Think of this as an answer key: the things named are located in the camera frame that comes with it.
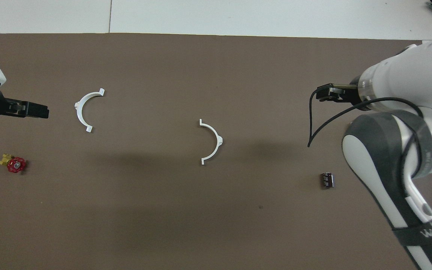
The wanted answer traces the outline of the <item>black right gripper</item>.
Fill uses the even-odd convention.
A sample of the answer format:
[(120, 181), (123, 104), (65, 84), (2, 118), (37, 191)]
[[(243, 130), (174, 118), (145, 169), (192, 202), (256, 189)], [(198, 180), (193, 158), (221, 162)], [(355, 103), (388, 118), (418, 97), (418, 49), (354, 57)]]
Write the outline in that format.
[(349, 91), (349, 103), (355, 110), (359, 111), (370, 111), (367, 105), (357, 106), (360, 103), (366, 101), (362, 99), (359, 94), (359, 80), (360, 76), (357, 76), (351, 80), (350, 83), (346, 84), (324, 84), (316, 89), (316, 99), (319, 102), (337, 102), (337, 103), (348, 103), (345, 98), (346, 87), (350, 87)]

